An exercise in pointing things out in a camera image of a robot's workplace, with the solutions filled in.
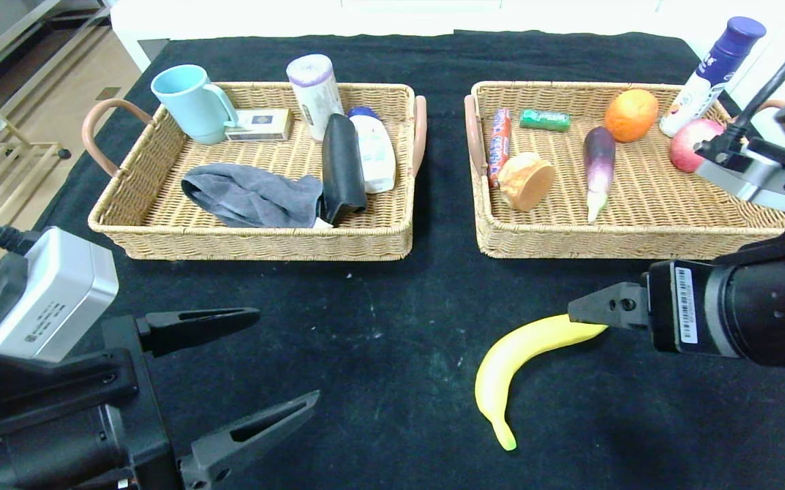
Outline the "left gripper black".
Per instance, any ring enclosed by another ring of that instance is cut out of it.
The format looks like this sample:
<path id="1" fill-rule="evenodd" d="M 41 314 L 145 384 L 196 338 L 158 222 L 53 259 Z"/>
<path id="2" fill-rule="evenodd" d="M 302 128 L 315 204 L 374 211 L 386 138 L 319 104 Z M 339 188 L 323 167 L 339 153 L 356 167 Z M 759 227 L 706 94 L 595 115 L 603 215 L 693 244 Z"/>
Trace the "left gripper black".
<path id="1" fill-rule="evenodd" d="M 311 391 L 221 426 L 174 455 L 144 355 L 245 331 L 255 308 L 158 311 L 101 325 L 72 359 L 0 353 L 0 489 L 246 489 L 249 469 L 299 430 Z"/>

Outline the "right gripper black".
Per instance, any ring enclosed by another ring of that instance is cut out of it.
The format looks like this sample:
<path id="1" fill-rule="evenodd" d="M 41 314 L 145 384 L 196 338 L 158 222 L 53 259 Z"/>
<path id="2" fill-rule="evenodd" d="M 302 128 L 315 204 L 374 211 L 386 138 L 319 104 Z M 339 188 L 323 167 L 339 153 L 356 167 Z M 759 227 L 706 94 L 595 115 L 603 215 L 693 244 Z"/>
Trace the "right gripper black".
<path id="1" fill-rule="evenodd" d="M 571 321 L 645 331 L 666 353 L 785 368 L 785 260 L 749 265 L 656 263 L 650 290 L 620 282 L 570 301 Z"/>

